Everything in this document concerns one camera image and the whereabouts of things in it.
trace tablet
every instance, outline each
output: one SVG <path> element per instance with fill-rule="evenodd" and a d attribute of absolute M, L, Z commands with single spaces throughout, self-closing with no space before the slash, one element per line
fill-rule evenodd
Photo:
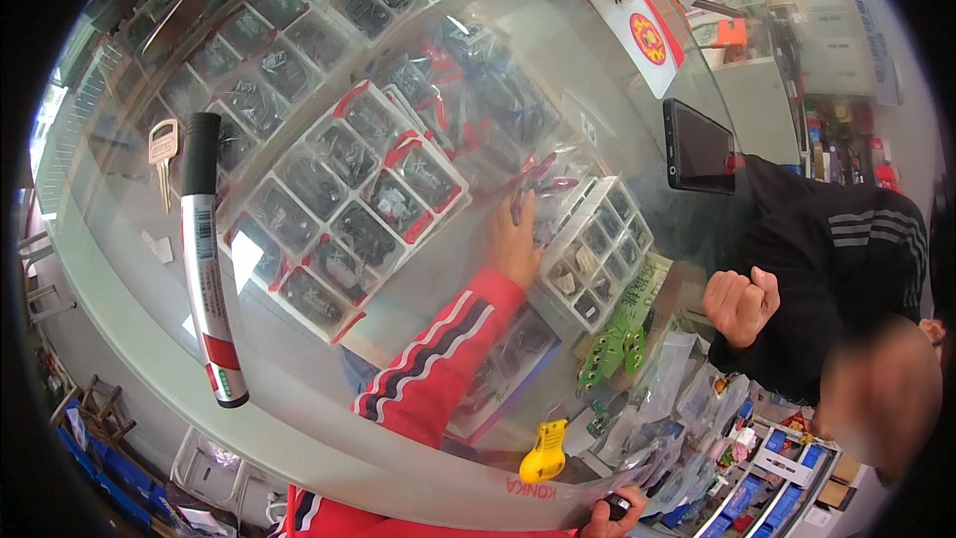
<path fill-rule="evenodd" d="M 733 194 L 733 134 L 676 98 L 663 101 L 667 182 L 674 189 Z"/>

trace yellow key tool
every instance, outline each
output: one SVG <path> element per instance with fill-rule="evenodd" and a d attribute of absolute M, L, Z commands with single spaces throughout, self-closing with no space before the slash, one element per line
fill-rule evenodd
<path fill-rule="evenodd" d="M 526 484 L 547 482 L 564 469 L 564 450 L 561 443 L 568 430 L 567 419 L 544 421 L 538 425 L 538 438 L 532 452 L 521 460 L 518 475 Z"/>

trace glass display counter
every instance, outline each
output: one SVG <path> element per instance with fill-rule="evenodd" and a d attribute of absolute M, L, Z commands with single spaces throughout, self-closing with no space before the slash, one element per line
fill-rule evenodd
<path fill-rule="evenodd" d="M 377 513 L 569 528 L 632 481 L 614 473 L 621 453 L 600 453 L 626 428 L 642 372 L 582 381 L 591 335 L 621 295 L 646 290 L 634 367 L 666 363 L 678 335 L 690 336 L 681 332 L 703 328 L 686 307 L 746 229 L 750 201 L 742 170 L 731 197 L 668 187 L 662 100 L 590 3 L 212 0 L 144 56 L 178 1 L 145 0 L 100 39 L 36 173 L 66 276 L 123 361 L 217 443 Z M 650 2 L 685 53 L 664 97 L 732 130 L 681 10 Z M 250 393 L 236 410 L 217 407 L 192 329 L 182 156 L 170 162 L 168 214 L 147 163 L 154 125 L 185 127 L 201 111 L 223 117 L 217 241 Z M 442 450 L 350 412 L 368 371 L 400 355 L 480 268 L 488 214 L 530 167 L 539 194 L 555 190 L 535 224 L 545 264 Z M 699 363 L 703 345 L 680 347 L 681 361 Z M 555 480 L 521 483 L 537 425 L 555 414 L 598 427 L 575 435 L 580 448 Z M 649 438 L 672 432 L 657 430 Z M 680 450 L 674 470 L 699 463 Z"/>

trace black key fob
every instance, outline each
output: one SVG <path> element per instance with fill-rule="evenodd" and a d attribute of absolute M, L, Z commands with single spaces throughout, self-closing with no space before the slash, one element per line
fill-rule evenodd
<path fill-rule="evenodd" d="M 611 506 L 612 522 L 619 522 L 631 510 L 631 502 L 625 497 L 615 495 L 613 492 L 604 497 L 604 502 Z"/>

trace barcode label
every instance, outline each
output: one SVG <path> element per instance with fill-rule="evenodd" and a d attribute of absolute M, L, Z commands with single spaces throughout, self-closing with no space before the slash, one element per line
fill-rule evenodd
<path fill-rule="evenodd" d="M 212 260 L 216 256 L 212 235 L 212 210 L 196 210 L 196 259 L 199 262 Z"/>

